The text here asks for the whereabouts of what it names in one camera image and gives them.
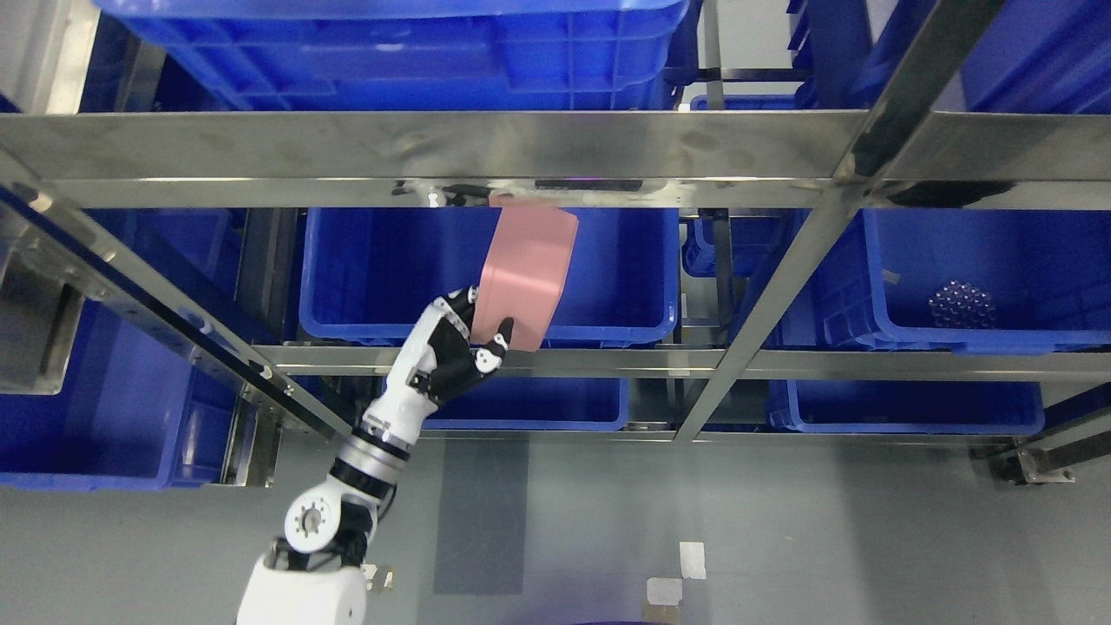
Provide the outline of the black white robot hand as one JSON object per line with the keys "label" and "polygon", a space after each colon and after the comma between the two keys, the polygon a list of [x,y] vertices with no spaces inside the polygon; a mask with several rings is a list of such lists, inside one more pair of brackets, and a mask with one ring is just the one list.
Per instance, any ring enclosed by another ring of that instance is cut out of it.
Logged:
{"label": "black white robot hand", "polygon": [[496,375],[510,351],[516,321],[504,317],[496,336],[472,347],[477,289],[436,298],[421,313],[394,359],[370,415],[381,423],[422,420],[486,379]]}

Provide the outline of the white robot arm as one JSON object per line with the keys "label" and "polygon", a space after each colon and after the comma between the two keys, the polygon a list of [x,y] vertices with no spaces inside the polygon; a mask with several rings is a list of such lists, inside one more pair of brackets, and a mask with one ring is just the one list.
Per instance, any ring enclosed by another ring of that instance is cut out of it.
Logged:
{"label": "white robot arm", "polygon": [[408,391],[372,401],[323,482],[290,503],[281,535],[251,569],[237,624],[366,621],[366,551],[434,411],[433,401]]}

